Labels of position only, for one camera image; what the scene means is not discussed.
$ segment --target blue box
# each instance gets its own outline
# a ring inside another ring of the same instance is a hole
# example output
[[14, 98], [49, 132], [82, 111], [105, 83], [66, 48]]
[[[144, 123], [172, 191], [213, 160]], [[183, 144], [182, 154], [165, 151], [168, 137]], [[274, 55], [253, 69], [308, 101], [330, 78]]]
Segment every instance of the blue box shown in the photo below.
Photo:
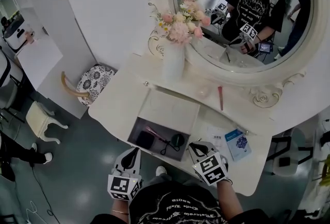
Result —
[[229, 132], [225, 135], [225, 138], [235, 162], [241, 160], [252, 152], [247, 138], [241, 131], [234, 130]]

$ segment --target person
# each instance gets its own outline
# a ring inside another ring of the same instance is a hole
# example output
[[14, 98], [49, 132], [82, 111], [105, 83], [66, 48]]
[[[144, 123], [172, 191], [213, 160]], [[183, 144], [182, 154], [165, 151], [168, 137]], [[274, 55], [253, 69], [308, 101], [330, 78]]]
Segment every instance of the person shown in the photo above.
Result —
[[14, 181], [15, 176], [9, 165], [11, 158], [18, 158], [32, 164], [47, 164], [53, 159], [53, 155], [50, 152], [46, 154], [38, 153], [37, 144], [35, 143], [32, 144], [30, 150], [27, 150], [0, 131], [0, 173], [5, 178]]
[[246, 43], [240, 49], [242, 53], [252, 55], [255, 45], [268, 39], [275, 31], [281, 32], [286, 9], [285, 0], [226, 0], [231, 18], [223, 26], [222, 36], [231, 42], [241, 33], [240, 28], [246, 23], [258, 32], [252, 43]]
[[283, 49], [278, 49], [278, 55], [275, 57], [275, 60], [280, 59], [289, 51], [291, 51], [303, 35], [307, 27], [310, 14], [310, 0], [299, 0], [299, 4], [297, 4], [294, 9], [288, 14], [288, 18], [290, 19], [292, 15], [298, 10], [300, 11], [292, 27], [292, 32], [290, 33], [288, 43]]
[[172, 181], [164, 167], [156, 177], [128, 201], [114, 200], [111, 215], [97, 215], [91, 224], [142, 223], [208, 223], [230, 224], [269, 223], [261, 210], [243, 212], [229, 180], [217, 183], [218, 202], [206, 189], [192, 181]]
[[3, 34], [3, 33], [5, 33], [6, 29], [9, 27], [10, 21], [8, 21], [6, 17], [2, 17], [1, 25], [3, 26], [3, 29], [2, 29], [2, 34]]

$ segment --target oval mirror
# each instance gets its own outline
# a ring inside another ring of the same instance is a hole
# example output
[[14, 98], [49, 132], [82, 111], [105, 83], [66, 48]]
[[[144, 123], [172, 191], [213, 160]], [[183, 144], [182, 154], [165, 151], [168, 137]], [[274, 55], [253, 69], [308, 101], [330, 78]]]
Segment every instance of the oval mirror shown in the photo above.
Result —
[[303, 42], [313, 0], [174, 0], [176, 11], [206, 10], [202, 41], [192, 47], [228, 71], [260, 72], [281, 64]]

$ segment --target artificial flower bouquet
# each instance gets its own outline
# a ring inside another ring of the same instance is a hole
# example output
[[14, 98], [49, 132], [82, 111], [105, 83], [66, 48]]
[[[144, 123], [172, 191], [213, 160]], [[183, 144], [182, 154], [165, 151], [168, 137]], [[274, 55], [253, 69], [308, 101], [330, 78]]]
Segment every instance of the artificial flower bouquet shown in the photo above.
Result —
[[156, 20], [155, 31], [161, 37], [184, 46], [192, 37], [201, 39], [203, 32], [201, 25], [209, 26], [211, 19], [205, 15], [204, 10], [196, 0], [181, 0], [180, 11], [173, 14], [170, 11], [161, 13], [155, 7], [152, 17]]

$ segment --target pink brush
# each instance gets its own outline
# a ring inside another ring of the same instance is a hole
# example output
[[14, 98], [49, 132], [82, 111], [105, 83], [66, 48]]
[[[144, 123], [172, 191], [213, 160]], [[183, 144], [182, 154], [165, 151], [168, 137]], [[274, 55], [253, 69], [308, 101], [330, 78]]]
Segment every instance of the pink brush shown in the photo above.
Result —
[[159, 134], [157, 134], [157, 132], [155, 132], [151, 127], [147, 126], [147, 127], [145, 127], [145, 129], [147, 131], [149, 131], [151, 134], [153, 134], [154, 136], [156, 136], [159, 140], [166, 141], [163, 137], [161, 137]]
[[222, 96], [222, 86], [218, 87], [219, 97], [220, 97], [220, 109], [223, 111], [223, 96]]

